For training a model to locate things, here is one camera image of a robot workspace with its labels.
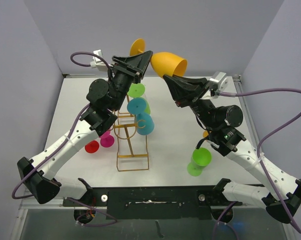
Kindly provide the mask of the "orange goblet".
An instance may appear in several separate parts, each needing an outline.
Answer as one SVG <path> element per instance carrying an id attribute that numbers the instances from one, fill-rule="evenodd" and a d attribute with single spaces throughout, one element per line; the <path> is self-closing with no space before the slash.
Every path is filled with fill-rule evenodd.
<path id="1" fill-rule="evenodd" d="M 141 54 L 145 51 L 145 48 L 145 40 L 138 38 L 132 43 L 129 55 Z M 164 75 L 183 77 L 188 66 L 188 61 L 171 52 L 158 52 L 152 55 L 150 64 L 154 72 L 161 78 Z"/>
<path id="2" fill-rule="evenodd" d="M 205 130 L 205 131 L 203 132 L 203 137 L 206 138 L 206 137 L 208 137 L 208 136 L 209 136 L 209 133 Z"/>

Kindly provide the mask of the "clear wine glass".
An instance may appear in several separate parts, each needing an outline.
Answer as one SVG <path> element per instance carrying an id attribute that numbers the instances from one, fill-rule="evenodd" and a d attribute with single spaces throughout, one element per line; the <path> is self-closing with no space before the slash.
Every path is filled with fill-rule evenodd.
<path id="1" fill-rule="evenodd" d="M 142 97 L 143 97 L 145 100 L 148 99 L 148 98 L 147 98 L 147 92 L 146 92 L 146 86 L 144 86 L 144 93 L 143 93 Z"/>

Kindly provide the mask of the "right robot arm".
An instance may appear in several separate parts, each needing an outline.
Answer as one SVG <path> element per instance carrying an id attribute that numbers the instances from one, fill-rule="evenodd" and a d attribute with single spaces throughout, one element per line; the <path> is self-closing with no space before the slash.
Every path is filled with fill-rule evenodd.
<path id="1" fill-rule="evenodd" d="M 301 205 L 301 178 L 298 179 L 277 167 L 237 128 L 244 115 L 237 105 L 216 107 L 213 99 L 219 96 L 237 97 L 224 90 L 228 78 L 216 72 L 210 78 L 186 78 L 177 75 L 162 77 L 172 99 L 180 107 L 190 107 L 198 122 L 208 131 L 205 137 L 212 148 L 232 160 L 255 177 L 262 186 L 240 184 L 223 178 L 214 186 L 213 198 L 220 205 L 227 201 L 247 203 L 265 209 L 275 220 L 294 225 L 294 215 Z"/>

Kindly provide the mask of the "light green goblet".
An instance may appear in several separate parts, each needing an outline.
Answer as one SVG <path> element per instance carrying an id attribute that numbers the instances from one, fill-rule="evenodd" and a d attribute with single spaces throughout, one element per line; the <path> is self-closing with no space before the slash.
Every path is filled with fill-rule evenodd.
<path id="1" fill-rule="evenodd" d="M 127 95 L 130 97 L 130 98 L 142 98 L 142 95 L 145 91 L 145 85 L 142 84 L 142 83 L 132 83 L 130 88 L 129 88 L 129 91 L 127 93 Z M 146 109 L 145 109 L 145 112 L 147 114 L 151 114 L 151 109 L 150 109 L 150 106 L 149 106 L 149 103 L 148 103 L 148 100 L 145 100 L 146 102 Z"/>

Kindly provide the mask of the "red goblet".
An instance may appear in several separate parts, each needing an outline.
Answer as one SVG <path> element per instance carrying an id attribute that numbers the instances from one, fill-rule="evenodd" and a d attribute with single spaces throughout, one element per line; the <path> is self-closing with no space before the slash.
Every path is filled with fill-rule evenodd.
<path id="1" fill-rule="evenodd" d="M 84 147 L 85 151 L 89 154 L 96 153 L 99 150 L 99 148 L 100 148 L 100 144 L 96 140 L 91 141 L 90 143 L 86 144 Z"/>

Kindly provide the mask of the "cyan goblet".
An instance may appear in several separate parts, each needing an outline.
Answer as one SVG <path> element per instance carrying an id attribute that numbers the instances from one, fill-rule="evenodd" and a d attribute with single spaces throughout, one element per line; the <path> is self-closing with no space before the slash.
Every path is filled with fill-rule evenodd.
<path id="1" fill-rule="evenodd" d="M 144 98 L 136 97 L 132 99 L 127 105 L 127 110 L 135 116 L 138 134 L 147 136 L 153 132 L 155 124 L 150 115 L 149 104 Z"/>

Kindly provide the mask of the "green goblet front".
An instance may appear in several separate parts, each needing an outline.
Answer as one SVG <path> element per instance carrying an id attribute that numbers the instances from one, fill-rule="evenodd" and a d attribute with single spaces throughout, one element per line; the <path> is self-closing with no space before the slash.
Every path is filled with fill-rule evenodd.
<path id="1" fill-rule="evenodd" d="M 203 147 L 195 149 L 191 155 L 190 163 L 187 165 L 187 172 L 193 176 L 200 176 L 203 169 L 206 168 L 212 161 L 211 152 Z"/>

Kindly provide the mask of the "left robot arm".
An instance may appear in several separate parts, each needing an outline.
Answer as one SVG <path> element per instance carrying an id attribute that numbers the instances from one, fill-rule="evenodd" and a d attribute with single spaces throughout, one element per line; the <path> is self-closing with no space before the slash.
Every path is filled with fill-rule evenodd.
<path id="1" fill-rule="evenodd" d="M 83 178 L 65 180 L 56 175 L 68 160 L 113 126 L 118 119 L 114 112 L 121 108 L 131 84 L 141 82 L 152 56 L 151 50 L 128 57 L 113 56 L 113 65 L 106 65 L 108 79 L 98 78 L 90 84 L 88 104 L 70 130 L 41 153 L 17 162 L 21 183 L 39 204 L 55 197 L 73 198 L 82 206 L 92 201 L 92 187 Z"/>

